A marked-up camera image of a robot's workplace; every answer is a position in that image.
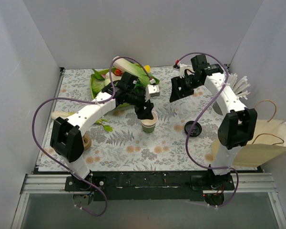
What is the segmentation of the green paper coffee cup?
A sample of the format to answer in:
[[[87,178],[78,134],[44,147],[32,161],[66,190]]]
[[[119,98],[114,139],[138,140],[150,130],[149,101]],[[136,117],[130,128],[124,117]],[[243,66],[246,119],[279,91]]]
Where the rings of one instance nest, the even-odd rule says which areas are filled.
[[[141,121],[141,126],[142,126],[142,130],[147,133],[150,134],[154,131],[155,126],[157,123],[157,119],[154,120],[150,120],[150,119],[145,119]]]

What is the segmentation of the black plastic cup lid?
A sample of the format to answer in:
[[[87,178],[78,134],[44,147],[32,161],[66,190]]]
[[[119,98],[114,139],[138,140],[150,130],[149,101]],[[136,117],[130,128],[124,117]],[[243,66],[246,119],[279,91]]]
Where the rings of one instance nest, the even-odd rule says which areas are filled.
[[[197,122],[193,128],[191,128],[194,121],[188,121],[184,126],[186,134],[190,133],[190,137],[198,137],[202,132],[202,126]]]

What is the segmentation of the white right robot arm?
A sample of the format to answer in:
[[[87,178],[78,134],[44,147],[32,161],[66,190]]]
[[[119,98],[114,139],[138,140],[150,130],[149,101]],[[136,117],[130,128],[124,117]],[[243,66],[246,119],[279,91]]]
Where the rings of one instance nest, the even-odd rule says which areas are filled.
[[[170,102],[193,95],[200,86],[213,95],[213,99],[198,115],[198,118],[216,102],[223,114],[217,136],[220,142],[219,149],[213,163],[207,167],[207,186],[218,189],[224,183],[231,170],[239,151],[248,141],[252,140],[257,121],[257,112],[254,108],[247,108],[228,85],[229,72],[227,67],[218,61],[210,64],[206,53],[193,53],[192,69],[187,70],[177,60],[174,68],[179,70],[179,76],[171,79],[172,92]]]

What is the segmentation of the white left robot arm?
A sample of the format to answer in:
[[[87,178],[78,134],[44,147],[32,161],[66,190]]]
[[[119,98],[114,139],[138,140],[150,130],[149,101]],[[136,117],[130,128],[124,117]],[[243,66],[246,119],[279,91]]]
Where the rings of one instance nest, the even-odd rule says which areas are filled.
[[[83,136],[101,117],[121,104],[134,106],[140,120],[153,119],[153,103],[150,99],[159,96],[159,86],[154,80],[146,87],[138,86],[138,77],[124,73],[118,81],[108,84],[98,93],[92,103],[75,114],[54,120],[50,146],[62,156],[68,169],[77,175],[75,185],[82,191],[88,190],[92,179],[89,168],[83,159]]]

